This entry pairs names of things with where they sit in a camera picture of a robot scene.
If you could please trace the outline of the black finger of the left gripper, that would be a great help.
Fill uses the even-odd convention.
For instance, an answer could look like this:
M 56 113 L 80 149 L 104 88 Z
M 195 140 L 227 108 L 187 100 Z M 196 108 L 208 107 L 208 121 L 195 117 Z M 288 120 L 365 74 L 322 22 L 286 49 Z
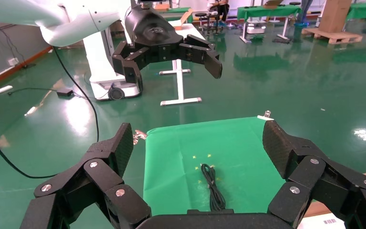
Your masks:
M 148 47 L 137 48 L 126 41 L 120 42 L 112 54 L 114 71 L 125 77 L 127 83 L 134 83 L 138 91 L 143 91 L 142 74 L 140 70 L 149 64 Z
M 215 79 L 222 76 L 223 66 L 219 61 L 219 53 L 209 41 L 188 34 L 180 43 L 180 59 L 204 65 Z

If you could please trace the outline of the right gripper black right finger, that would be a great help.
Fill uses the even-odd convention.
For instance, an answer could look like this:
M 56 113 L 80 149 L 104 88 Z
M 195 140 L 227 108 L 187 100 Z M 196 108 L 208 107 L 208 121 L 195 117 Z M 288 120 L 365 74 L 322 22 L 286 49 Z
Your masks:
M 366 229 L 366 175 L 326 156 L 311 140 L 266 121 L 262 143 L 285 180 L 268 213 L 297 228 L 313 200 L 324 204 L 347 229 Z

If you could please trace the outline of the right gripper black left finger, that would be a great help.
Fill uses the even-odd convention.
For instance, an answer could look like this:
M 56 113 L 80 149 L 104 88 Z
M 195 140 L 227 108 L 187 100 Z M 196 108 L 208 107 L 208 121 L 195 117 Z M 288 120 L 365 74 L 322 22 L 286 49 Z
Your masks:
M 122 178 L 132 151 L 132 128 L 123 123 L 114 137 L 92 144 L 77 164 L 35 188 L 21 228 L 68 229 L 93 204 L 114 228 L 137 228 L 152 213 Z

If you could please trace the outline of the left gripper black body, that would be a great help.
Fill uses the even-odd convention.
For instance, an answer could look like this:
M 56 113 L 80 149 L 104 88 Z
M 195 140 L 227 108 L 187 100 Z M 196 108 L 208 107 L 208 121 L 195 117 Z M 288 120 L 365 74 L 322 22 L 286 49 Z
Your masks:
M 135 6 L 125 17 L 125 26 L 143 62 L 163 62 L 179 58 L 183 36 L 153 8 Z

